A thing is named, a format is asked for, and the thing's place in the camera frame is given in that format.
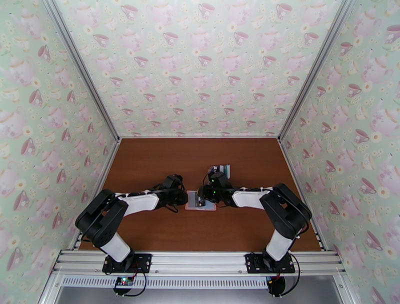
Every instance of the wooden tabletop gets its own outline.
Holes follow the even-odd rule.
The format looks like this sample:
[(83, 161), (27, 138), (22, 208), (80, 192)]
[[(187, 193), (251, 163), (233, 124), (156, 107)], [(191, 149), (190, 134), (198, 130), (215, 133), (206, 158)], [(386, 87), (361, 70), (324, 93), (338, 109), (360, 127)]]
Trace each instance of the wooden tabletop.
[[(212, 165), (230, 164), (234, 187), (295, 183), (276, 139), (154, 138), (123, 139), (104, 188), (114, 192), (142, 191), (162, 183), (167, 175), (183, 176), (187, 190), (197, 190)], [(118, 233), (134, 250), (142, 251), (261, 251), (274, 227), (263, 210), (165, 208), (131, 214)], [(93, 249), (82, 243), (81, 249)], [(321, 250), (312, 229), (301, 236), (294, 251)]]

